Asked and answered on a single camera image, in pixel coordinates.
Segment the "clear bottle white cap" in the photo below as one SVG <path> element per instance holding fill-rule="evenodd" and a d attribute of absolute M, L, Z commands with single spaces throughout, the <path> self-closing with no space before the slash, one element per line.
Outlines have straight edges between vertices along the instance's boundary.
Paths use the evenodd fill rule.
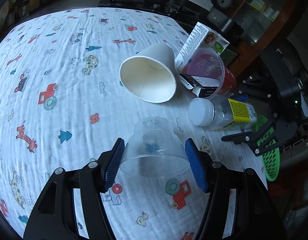
<path fill-rule="evenodd" d="M 257 122 L 257 113 L 251 104 L 225 96 L 193 99 L 188 115 L 193 125 L 211 131 L 241 131 Z"/>

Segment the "clear plastic dome cup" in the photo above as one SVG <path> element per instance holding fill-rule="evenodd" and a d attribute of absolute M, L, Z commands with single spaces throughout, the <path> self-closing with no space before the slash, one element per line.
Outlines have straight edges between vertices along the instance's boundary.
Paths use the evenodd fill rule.
<path fill-rule="evenodd" d="M 133 177 L 172 178 L 190 167 L 183 144 L 165 118 L 139 120 L 126 143 L 120 170 Z"/>

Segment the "green plastic mesh basket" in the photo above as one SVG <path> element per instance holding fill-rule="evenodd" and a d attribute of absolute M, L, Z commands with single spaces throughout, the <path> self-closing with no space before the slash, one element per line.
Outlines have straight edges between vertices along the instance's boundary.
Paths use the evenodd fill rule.
<path fill-rule="evenodd" d="M 267 118 L 263 115 L 257 116 L 257 122 L 253 125 L 252 131 L 256 132 L 263 124 L 267 122 Z M 261 156 L 263 162 L 263 170 L 268 181 L 276 180 L 280 168 L 280 152 L 279 148 L 275 148 Z"/>

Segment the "black white small box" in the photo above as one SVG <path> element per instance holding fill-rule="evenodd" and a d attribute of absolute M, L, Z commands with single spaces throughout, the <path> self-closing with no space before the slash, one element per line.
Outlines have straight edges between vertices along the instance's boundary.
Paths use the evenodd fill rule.
<path fill-rule="evenodd" d="M 219 88 L 220 80 L 210 77 L 192 76 L 179 74 L 181 83 L 199 98 L 212 96 Z"/>

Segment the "white green milk carton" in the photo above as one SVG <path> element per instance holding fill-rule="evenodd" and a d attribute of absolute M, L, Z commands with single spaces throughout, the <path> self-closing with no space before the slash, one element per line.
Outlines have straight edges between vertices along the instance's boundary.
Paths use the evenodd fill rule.
<path fill-rule="evenodd" d="M 197 22 L 175 59 L 175 68 L 178 73 L 185 67 L 185 60 L 199 48 L 208 48 L 220 55 L 228 46 L 227 41 L 221 34 L 208 26 Z"/>

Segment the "white paper cup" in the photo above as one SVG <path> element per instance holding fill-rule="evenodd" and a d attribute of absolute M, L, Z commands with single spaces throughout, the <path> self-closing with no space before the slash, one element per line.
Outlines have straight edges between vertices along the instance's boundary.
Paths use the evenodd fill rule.
<path fill-rule="evenodd" d="M 177 89 L 174 52 L 163 43 L 125 59 L 119 74 L 125 89 L 145 102 L 167 102 Z"/>

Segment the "white cartoon print tablecloth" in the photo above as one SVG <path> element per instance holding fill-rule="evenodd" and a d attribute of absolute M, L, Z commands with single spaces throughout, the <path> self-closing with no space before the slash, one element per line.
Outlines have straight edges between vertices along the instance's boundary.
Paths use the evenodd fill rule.
<path fill-rule="evenodd" d="M 0 210 L 23 235 L 43 187 L 58 167 L 80 169 L 129 139 L 141 119 L 165 118 L 181 142 L 196 145 L 227 168 L 263 164 L 246 145 L 192 125 L 192 95 L 149 103 L 123 87 L 119 69 L 155 43 L 179 53 L 187 32 L 172 18 L 113 8 L 55 12 L 21 23 L 0 43 Z"/>

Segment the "black gas stove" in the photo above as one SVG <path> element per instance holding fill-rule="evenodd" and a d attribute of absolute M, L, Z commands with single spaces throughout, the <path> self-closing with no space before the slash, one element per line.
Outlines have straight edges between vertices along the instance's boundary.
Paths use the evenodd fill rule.
<path fill-rule="evenodd" d="M 208 10 L 187 0 L 100 0 L 97 6 L 148 11 L 174 18 L 184 16 L 195 20 L 208 14 Z"/>

